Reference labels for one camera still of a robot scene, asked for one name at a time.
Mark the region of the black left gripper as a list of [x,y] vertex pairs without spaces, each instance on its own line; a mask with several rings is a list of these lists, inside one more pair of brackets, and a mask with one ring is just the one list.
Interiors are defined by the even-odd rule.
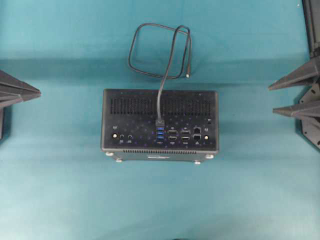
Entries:
[[41,96],[41,91],[1,70],[0,92],[12,94],[0,95],[0,139],[6,140],[12,130],[13,107],[11,105],[23,102],[22,98],[38,98]]

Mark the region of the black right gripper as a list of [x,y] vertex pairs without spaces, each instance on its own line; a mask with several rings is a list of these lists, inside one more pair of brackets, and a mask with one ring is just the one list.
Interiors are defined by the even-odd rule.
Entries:
[[280,78],[268,89],[270,91],[309,86],[299,98],[298,103],[291,106],[274,108],[273,113],[286,117],[301,117],[301,134],[317,150],[320,149],[320,60],[311,59],[288,75]]

